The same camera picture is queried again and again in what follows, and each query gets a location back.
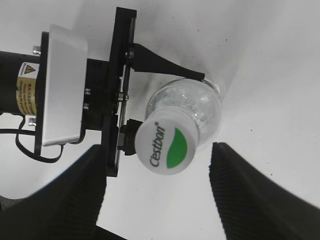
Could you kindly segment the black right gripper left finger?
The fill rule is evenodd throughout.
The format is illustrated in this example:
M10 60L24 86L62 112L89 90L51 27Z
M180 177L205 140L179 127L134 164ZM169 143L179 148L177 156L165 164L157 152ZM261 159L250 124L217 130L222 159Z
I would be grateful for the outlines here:
M95 240L107 178L100 145L0 215L2 240Z

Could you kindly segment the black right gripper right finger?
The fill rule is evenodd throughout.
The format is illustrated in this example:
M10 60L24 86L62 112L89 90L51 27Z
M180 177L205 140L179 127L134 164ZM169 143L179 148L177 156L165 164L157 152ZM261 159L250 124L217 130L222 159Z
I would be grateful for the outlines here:
M320 238L320 209L263 175L224 142L212 145L209 182L228 240Z

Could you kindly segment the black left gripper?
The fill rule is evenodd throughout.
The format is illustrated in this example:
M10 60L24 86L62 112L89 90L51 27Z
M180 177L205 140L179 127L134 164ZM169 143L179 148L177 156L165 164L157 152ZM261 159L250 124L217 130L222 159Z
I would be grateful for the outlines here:
M172 75L196 81L205 78L202 72L182 67L141 44L133 43L136 18L136 10L117 7L109 60L88 58L86 62L83 128L101 132L100 146L108 177L118 175L119 151L123 151L125 156L136 154L135 138L143 123L129 119L120 130L118 127L119 104L127 100L121 81L129 80L124 76L128 51L129 65L135 72Z

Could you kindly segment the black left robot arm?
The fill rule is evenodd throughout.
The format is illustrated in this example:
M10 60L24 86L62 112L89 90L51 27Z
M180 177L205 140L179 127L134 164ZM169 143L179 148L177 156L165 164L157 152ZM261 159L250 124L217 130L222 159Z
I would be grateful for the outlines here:
M0 111L25 118L35 127L2 129L4 134L34 136L34 150L18 149L38 162L46 146L79 144L87 130L101 132L106 174L116 177L120 151L135 154L141 125L125 120L130 72L179 76L201 81L205 75L179 66L134 42L137 11L118 7L108 61L88 58L87 39L58 25L41 34L31 55L0 53Z

